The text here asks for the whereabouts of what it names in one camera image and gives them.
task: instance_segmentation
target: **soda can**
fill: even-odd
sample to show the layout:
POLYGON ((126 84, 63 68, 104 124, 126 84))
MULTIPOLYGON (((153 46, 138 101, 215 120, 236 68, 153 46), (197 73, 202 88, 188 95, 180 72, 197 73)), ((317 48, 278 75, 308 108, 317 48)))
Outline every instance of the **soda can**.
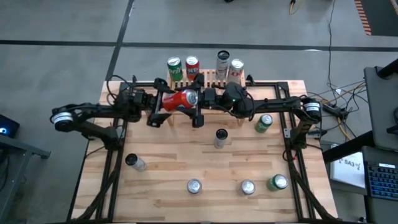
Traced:
POLYGON ((240 183, 238 194, 252 195, 256 191, 256 185, 251 180, 244 180, 240 183))
POLYGON ((216 147, 217 149, 222 149, 225 145, 227 137, 228 137, 228 132, 225 129, 221 128, 217 130, 216 137, 214 140, 214 147, 216 147))
POLYGON ((191 194, 199 194, 201 191, 201 182, 198 179, 188 181, 187 189, 191 194))
POLYGON ((228 70, 229 52, 221 50, 217 53, 216 79, 225 80, 228 70))
POLYGON ((198 93, 194 90, 178 91, 163 98, 162 104, 167 111, 173 111, 178 106, 192 108, 198 104, 198 93))
POLYGON ((268 179, 267 188, 270 191, 283 190, 287 187, 287 179, 282 174, 277 174, 273 178, 268 179))
POLYGON ((241 84, 241 76, 243 72, 243 61, 240 59, 234 59, 231 61, 228 70, 228 76, 226 77, 227 83, 235 82, 241 84))
POLYGON ((258 133, 265 133, 269 126, 272 125, 272 117, 268 114, 261 115, 260 119, 257 121, 254 129, 258 133))
POLYGON ((199 59, 196 56, 189 56, 185 61, 185 66, 187 68, 187 78, 191 81, 199 73, 199 59))
POLYGON ((167 67, 169 68, 169 74, 172 81, 177 82, 182 79, 182 65, 179 57, 170 57, 167 59, 167 67))
POLYGON ((128 166, 131 166, 139 172, 143 172, 147 169, 147 164, 134 153, 128 154, 125 161, 128 166))

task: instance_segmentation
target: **wooden tabletop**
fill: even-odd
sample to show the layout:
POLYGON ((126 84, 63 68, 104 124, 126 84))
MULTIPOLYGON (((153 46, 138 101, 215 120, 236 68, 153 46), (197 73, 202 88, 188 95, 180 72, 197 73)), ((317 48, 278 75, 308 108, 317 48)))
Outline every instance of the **wooden tabletop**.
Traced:
MULTIPOLYGON (((286 82, 292 96, 306 94, 302 80, 286 82)), ((110 87, 117 93, 119 82, 110 82, 110 87)), ((146 91, 155 93, 151 88, 146 91)), ((271 87, 249 87, 248 91, 254 99, 275 98, 271 87)), ((101 104, 107 104, 107 94, 104 85, 101 104)), ((208 112, 204 127, 198 129, 192 128, 189 118, 182 115, 175 116, 174 127, 167 122, 160 128, 148 127, 145 115, 138 123, 129 123, 123 158, 136 153, 147 163, 147 170, 138 172, 123 162, 114 222, 297 221, 288 165, 282 159, 284 141, 279 115, 271 113, 274 123, 266 133, 259 134, 254 125, 260 115, 239 126, 230 115, 208 112), (222 149, 213 146, 215 131, 219 128, 228 131, 228 140, 222 149), (289 185, 285 190, 271 192, 266 180, 276 174, 285 175, 289 185), (200 195, 187 192, 187 182, 194 178, 202 182, 200 195), (254 181, 254 194, 237 193, 244 179, 254 181)), ((112 119, 95 119, 96 124, 104 127, 110 122, 112 119)), ((314 139, 307 141, 319 145, 314 139)), ((102 145, 101 141, 90 142, 87 153, 102 145)), ((328 212, 337 217, 321 151, 308 147, 303 150, 303 156, 312 192, 328 212)), ((99 192, 105 159, 103 149, 85 160, 72 218, 81 215, 99 192)), ((104 215, 108 211, 109 194, 110 191, 104 215)), ((308 217, 301 190, 300 198, 304 216, 308 217)))

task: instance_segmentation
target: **gray floor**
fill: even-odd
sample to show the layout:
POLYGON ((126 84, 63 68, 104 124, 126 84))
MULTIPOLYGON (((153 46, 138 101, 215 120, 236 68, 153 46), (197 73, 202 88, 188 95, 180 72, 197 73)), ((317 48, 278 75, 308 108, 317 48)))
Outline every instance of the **gray floor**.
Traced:
MULTIPOLYGON (((115 42, 128 0, 0 2, 0 39, 115 42)), ((306 0, 293 16, 289 0, 136 0, 124 42, 180 42, 328 46, 331 0, 306 0)), ((336 0, 333 46, 397 47, 398 38, 368 36, 353 0, 336 0)), ((123 47, 114 73, 140 80, 165 77, 172 55, 199 57, 214 68, 219 49, 148 49, 123 47)), ((328 52, 298 50, 229 50, 245 62, 256 80, 305 80, 307 91, 325 91, 328 52)), ((29 223, 61 222, 67 216, 87 141, 78 133, 59 133, 48 121, 51 109, 67 103, 96 102, 113 47, 0 45, 0 114, 21 123, 18 139, 52 151, 35 158, 26 173, 23 197, 14 217, 29 223)), ((397 58, 387 52, 332 52, 331 81, 337 86, 363 79, 363 68, 397 58)), ((371 128, 367 104, 348 118, 359 135, 371 128)), ((324 119, 324 128, 336 121, 324 119)), ((325 140, 344 142, 338 129, 325 140)), ((360 195, 333 191, 340 218, 364 215, 360 195)))

